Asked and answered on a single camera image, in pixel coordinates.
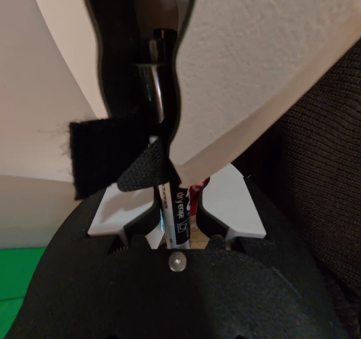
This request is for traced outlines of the black dry erase marker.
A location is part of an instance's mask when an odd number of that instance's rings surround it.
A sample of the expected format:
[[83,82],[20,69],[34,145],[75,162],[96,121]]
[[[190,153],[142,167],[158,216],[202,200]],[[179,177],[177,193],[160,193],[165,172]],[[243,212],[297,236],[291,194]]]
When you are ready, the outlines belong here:
[[157,159],[155,184],[161,200],[166,244],[170,249],[190,249],[189,189],[180,188],[169,159],[169,145],[177,118],[172,56],[177,32],[156,28],[143,43],[141,63],[136,64],[143,86],[143,105],[149,125],[149,143]]

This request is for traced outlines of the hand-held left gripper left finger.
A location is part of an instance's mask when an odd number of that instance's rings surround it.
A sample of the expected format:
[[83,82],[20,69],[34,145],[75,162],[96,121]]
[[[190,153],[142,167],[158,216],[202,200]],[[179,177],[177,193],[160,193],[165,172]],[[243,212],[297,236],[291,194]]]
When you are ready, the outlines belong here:
[[90,236],[119,235],[128,244],[132,229],[140,228],[150,245],[160,243],[160,210],[153,188],[122,192],[113,183],[103,195],[88,229]]

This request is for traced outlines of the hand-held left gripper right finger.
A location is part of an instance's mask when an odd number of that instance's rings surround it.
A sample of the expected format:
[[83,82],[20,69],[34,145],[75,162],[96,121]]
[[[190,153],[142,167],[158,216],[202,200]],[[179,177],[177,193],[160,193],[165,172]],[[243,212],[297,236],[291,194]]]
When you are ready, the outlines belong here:
[[237,237],[265,238],[246,181],[231,163],[207,179],[199,191],[197,226],[208,238],[222,236],[228,247]]

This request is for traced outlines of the green plastic bin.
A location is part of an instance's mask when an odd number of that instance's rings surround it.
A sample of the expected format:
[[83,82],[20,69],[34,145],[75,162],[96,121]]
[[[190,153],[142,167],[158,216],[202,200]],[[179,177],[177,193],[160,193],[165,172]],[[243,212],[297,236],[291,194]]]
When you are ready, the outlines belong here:
[[42,248],[0,250],[0,338],[4,338],[24,300],[45,251]]

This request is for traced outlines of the red dry erase marker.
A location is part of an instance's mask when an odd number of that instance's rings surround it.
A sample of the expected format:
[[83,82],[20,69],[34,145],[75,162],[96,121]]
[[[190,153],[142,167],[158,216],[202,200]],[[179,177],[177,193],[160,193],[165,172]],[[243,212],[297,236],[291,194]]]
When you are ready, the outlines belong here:
[[205,185],[208,179],[205,179],[201,182],[198,182],[195,185],[192,185],[189,189],[190,193],[190,225],[191,228],[196,226],[196,213],[197,213],[197,207],[198,207],[198,201],[199,201],[199,194],[201,192],[201,189]]

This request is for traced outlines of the person's black sweater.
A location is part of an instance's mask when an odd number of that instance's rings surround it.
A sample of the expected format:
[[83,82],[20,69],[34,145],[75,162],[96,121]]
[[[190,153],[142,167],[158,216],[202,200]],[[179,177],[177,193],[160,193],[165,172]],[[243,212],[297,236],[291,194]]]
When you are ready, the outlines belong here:
[[233,164],[360,295],[361,41]]

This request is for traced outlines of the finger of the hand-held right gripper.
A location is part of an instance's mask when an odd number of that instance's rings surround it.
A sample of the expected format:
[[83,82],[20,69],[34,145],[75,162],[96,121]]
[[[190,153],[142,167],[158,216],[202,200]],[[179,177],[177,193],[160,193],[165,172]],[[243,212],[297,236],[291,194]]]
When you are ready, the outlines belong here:
[[135,0],[36,0],[47,27],[97,118],[131,110]]
[[184,188],[248,149],[361,35],[361,0],[192,3],[169,153]]

